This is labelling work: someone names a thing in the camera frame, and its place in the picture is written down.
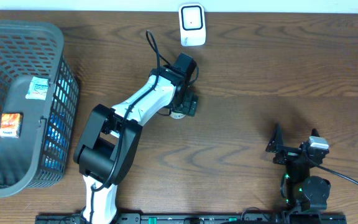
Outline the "green lid jar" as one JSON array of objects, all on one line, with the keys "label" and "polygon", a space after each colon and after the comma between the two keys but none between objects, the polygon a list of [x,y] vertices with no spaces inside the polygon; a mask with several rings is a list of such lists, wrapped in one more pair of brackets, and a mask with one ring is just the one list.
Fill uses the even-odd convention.
[{"label": "green lid jar", "polygon": [[173,119],[182,119],[184,118],[186,115],[183,113],[177,113],[177,112],[171,112],[170,113],[170,117]]}]

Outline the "blue Oreo cookie pack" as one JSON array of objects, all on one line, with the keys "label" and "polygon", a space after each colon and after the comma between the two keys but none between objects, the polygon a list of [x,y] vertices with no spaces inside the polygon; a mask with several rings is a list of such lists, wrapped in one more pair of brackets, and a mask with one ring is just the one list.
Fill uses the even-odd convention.
[{"label": "blue Oreo cookie pack", "polygon": [[76,96],[73,90],[76,88],[72,88],[72,84],[73,81],[63,78],[57,80],[44,144],[44,151],[52,155],[46,156],[42,164],[60,172],[63,172],[67,161],[75,116]]}]

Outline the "light blue wet wipes pack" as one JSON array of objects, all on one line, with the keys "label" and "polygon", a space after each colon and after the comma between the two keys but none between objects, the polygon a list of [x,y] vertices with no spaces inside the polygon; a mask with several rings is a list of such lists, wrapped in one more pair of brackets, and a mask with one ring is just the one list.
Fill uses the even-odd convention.
[{"label": "light blue wet wipes pack", "polygon": [[25,98],[28,100],[45,100],[47,92],[48,79],[33,77]]}]

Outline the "orange tissue pack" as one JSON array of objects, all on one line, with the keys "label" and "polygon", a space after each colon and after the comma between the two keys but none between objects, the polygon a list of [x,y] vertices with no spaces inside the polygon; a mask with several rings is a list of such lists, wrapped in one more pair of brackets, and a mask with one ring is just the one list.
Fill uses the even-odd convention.
[{"label": "orange tissue pack", "polygon": [[21,113],[3,113],[0,122],[0,137],[19,138],[23,115]]}]

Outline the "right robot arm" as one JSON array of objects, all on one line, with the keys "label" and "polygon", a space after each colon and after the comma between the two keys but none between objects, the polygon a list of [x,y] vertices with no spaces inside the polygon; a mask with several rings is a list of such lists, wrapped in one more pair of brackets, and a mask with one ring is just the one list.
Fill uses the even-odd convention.
[{"label": "right robot arm", "polygon": [[287,209],[280,212],[280,223],[322,223],[321,212],[327,209],[330,181],[310,174],[329,153],[329,144],[313,129],[311,136],[299,147],[286,146],[279,124],[265,149],[275,154],[273,163],[285,166],[280,193],[287,200]]}]

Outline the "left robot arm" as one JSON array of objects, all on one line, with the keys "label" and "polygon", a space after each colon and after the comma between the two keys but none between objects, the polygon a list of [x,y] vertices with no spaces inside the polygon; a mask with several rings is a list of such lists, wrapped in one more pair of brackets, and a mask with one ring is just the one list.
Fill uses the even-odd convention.
[{"label": "left robot arm", "polygon": [[86,184],[81,223],[111,223],[117,215],[117,187],[134,161],[144,125],[162,108],[168,116],[194,116],[198,97],[189,89],[198,73],[195,60],[180,54],[172,65],[150,72],[147,83],[118,105],[91,111],[73,155]]}]

